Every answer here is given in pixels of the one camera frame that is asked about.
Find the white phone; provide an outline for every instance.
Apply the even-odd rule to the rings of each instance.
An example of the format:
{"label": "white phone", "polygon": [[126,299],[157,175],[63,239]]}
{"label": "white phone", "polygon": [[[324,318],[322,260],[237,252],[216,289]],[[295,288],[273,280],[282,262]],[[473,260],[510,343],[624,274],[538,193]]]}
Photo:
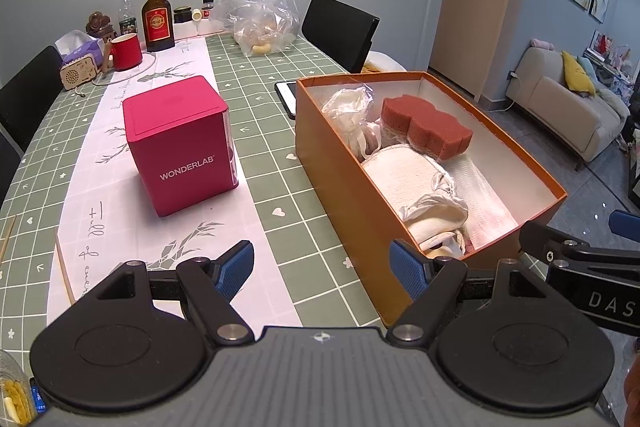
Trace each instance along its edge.
{"label": "white phone", "polygon": [[273,86],[291,120],[296,119],[296,81],[284,80]]}

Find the brown bottle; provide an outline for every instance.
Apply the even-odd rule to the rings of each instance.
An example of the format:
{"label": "brown bottle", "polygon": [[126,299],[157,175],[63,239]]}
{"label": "brown bottle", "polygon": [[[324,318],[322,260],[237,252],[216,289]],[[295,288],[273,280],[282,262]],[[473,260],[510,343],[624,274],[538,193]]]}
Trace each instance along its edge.
{"label": "brown bottle", "polygon": [[146,50],[159,52],[175,46],[174,24],[168,0],[147,0],[142,7]]}

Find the white table runner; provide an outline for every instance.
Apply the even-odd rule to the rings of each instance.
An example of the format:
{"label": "white table runner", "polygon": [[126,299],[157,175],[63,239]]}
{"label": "white table runner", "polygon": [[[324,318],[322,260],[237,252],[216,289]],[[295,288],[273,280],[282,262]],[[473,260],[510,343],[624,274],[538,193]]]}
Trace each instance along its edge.
{"label": "white table runner", "polygon": [[[217,89],[204,38],[157,53],[149,70],[106,89],[74,169],[58,237],[76,299],[131,259],[150,269],[172,269],[190,257],[216,258],[241,239],[254,245],[255,267],[232,304],[256,336],[265,325],[300,326],[300,319],[260,224],[240,162],[239,186],[160,218],[142,184],[125,134],[122,100],[201,74]],[[143,68],[150,60],[145,55]],[[116,73],[113,80],[132,71]],[[57,257],[51,273],[47,323],[69,307]],[[178,303],[156,305],[180,315]]]}

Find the chopstick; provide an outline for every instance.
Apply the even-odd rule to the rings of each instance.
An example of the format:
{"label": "chopstick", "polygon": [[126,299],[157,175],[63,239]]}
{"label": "chopstick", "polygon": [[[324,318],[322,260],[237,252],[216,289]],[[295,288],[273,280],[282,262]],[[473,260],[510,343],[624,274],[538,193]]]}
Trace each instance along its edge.
{"label": "chopstick", "polygon": [[58,256],[58,263],[60,264],[60,271],[62,272],[62,280],[65,283],[66,296],[69,299],[70,304],[76,304],[76,298],[74,292],[71,289],[71,283],[69,282],[69,275],[66,272],[65,259],[62,257],[62,248],[60,248],[60,240],[58,239],[58,227],[53,229],[53,235],[56,238],[56,255]]}
{"label": "chopstick", "polygon": [[14,229],[14,225],[15,225],[15,218],[17,216],[14,216],[11,218],[11,221],[9,221],[9,229],[6,233],[6,235],[4,236],[4,241],[2,242],[2,247],[0,247],[0,263],[2,263],[2,260],[4,259],[4,252],[6,252],[6,247],[9,246],[9,237],[11,236],[11,233]]}

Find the plastic water bottle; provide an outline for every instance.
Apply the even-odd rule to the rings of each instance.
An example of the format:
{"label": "plastic water bottle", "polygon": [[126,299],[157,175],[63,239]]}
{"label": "plastic water bottle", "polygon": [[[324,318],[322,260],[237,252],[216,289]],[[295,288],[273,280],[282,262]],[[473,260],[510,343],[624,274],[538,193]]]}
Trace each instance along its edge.
{"label": "plastic water bottle", "polygon": [[136,16],[133,15],[133,9],[131,8],[130,0],[122,0],[120,3],[120,15],[118,20],[120,22],[120,34],[126,35],[127,33],[137,33],[138,24],[136,23]]}

